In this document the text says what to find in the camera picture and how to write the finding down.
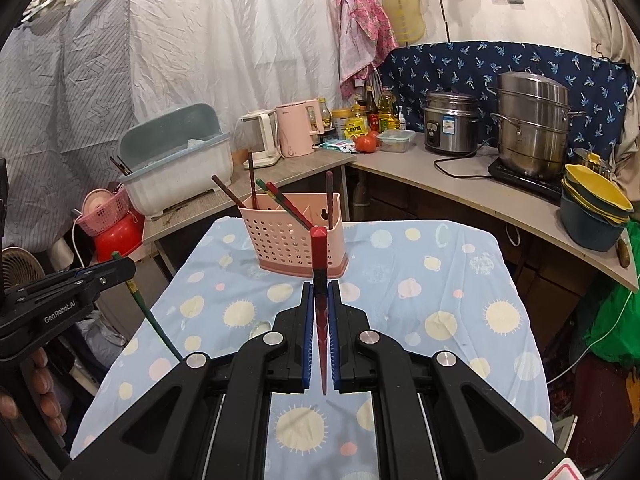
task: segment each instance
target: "pink basket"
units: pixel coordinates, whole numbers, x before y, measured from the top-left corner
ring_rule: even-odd
[[[326,210],[326,195],[321,193],[287,193],[291,200],[314,225],[328,227],[322,218]],[[275,203],[268,195],[258,195],[260,209],[249,209],[251,197],[240,209],[249,236],[258,255],[260,267],[289,276],[311,278],[311,243],[309,231]],[[331,279],[340,278],[349,258],[344,251],[344,232],[340,212],[340,194],[334,193],[334,228],[328,232],[328,269]]]
[[[78,225],[91,237],[97,237],[116,225],[129,211],[130,202],[127,190],[120,188],[113,197],[88,215],[78,219]]]

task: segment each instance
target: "cooking oil bottle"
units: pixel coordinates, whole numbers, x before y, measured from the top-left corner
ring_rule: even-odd
[[[378,100],[378,124],[381,133],[385,130],[397,130],[400,126],[396,118],[396,98],[388,86],[382,87]]]

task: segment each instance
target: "glass bottle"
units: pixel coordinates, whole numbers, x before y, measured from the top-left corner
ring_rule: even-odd
[[[373,132],[378,131],[378,105],[376,104],[375,97],[373,97],[373,87],[371,85],[367,85],[367,105],[365,112],[367,114],[369,130]]]
[[[329,111],[329,108],[327,108],[326,106],[326,99],[324,97],[321,97],[318,100],[320,102],[320,115],[322,116],[322,127],[324,128],[325,131],[330,130],[331,128],[334,127],[334,124],[331,118],[331,112]]]

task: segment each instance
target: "rice cooker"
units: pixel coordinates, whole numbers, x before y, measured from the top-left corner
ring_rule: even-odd
[[[445,155],[468,155],[478,146],[478,100],[468,94],[429,92],[424,147]]]

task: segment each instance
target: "gray dish rack lid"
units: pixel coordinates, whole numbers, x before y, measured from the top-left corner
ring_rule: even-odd
[[[226,140],[229,140],[229,139],[230,139],[229,134],[224,134],[220,132],[218,136],[214,137],[213,139],[206,140],[202,144],[198,144],[197,146],[193,146],[191,148],[187,148],[185,146],[179,152],[173,153],[172,155],[165,156],[160,160],[156,160],[155,162],[152,162],[151,164],[141,168],[140,170],[135,170],[135,171],[132,170],[133,173],[129,175],[121,175],[118,179],[118,182],[126,184],[127,182],[130,182],[131,180],[136,179],[144,175],[145,173],[149,173],[150,171],[156,170],[157,168],[161,168],[162,166],[165,166],[166,164],[169,164],[174,160],[179,160],[180,158],[191,155],[191,153],[193,152],[210,148],[211,146],[215,146],[216,144],[221,144],[222,142],[225,142]]]
[[[220,129],[215,110],[204,103],[179,108],[130,128],[120,139],[120,158],[135,174],[138,170],[156,168],[158,162],[175,160],[186,154],[190,139],[205,141],[190,148],[202,149],[211,141],[223,142],[229,138]]]

